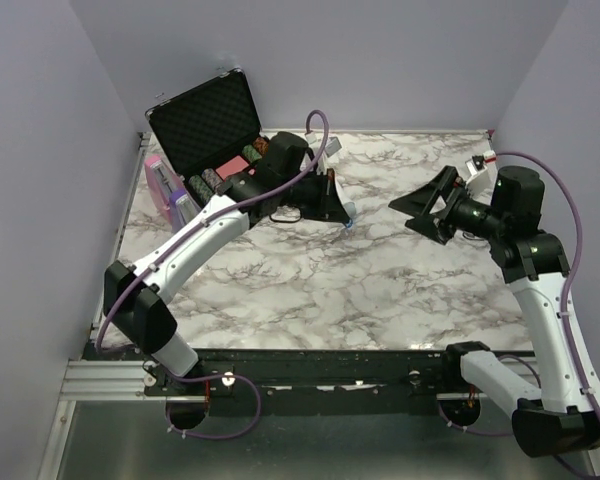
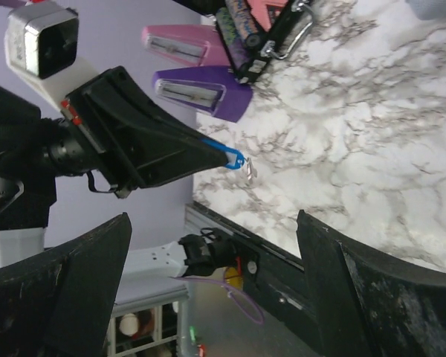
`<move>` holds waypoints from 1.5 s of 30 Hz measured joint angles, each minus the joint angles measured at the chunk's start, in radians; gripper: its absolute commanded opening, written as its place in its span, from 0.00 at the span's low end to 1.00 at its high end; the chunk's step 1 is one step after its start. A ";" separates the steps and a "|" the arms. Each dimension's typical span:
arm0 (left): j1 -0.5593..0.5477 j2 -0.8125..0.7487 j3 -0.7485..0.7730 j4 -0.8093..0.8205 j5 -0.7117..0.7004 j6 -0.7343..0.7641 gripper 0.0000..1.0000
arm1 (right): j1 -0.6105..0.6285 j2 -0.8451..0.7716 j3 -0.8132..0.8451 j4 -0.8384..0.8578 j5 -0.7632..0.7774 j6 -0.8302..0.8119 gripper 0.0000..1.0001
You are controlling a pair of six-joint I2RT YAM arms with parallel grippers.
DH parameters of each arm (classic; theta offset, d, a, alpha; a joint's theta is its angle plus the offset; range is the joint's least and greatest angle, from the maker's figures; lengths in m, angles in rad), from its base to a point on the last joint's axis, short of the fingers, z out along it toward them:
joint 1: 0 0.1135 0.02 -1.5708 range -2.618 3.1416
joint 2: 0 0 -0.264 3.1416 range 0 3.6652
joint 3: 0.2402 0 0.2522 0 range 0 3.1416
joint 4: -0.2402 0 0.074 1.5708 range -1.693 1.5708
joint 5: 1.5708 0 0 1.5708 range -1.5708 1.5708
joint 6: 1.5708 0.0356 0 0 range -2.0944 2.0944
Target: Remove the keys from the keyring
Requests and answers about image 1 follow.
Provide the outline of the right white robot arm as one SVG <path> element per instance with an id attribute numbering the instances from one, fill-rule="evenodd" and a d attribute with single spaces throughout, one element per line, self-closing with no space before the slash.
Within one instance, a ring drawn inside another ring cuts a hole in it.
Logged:
<path id="1" fill-rule="evenodd" d="M 539 227 L 544 191 L 536 171 L 506 166 L 484 204 L 446 166 L 389 204 L 408 215 L 407 228 L 441 245 L 457 231 L 488 242 L 527 324 L 541 384 L 521 378 L 481 342 L 448 346 L 440 379 L 454 392 L 473 385 L 485 393 L 510 418 L 519 447 L 530 457 L 600 447 L 600 380 L 566 284 L 571 268 L 563 245 Z"/>

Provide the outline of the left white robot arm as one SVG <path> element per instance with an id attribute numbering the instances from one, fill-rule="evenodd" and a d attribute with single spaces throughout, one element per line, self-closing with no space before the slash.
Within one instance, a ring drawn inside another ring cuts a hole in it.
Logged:
<path id="1" fill-rule="evenodd" d="M 167 382 L 177 393 L 194 393 L 202 380 L 199 358 L 178 333 L 170 302 L 219 250 L 280 207 L 296 209 L 306 220 L 351 225 L 355 206 L 326 165 L 339 148 L 329 135 L 273 136 L 264 157 L 228 176 L 202 211 L 165 244 L 131 266 L 116 261 L 106 269 L 102 326 L 115 326 L 166 368 Z"/>

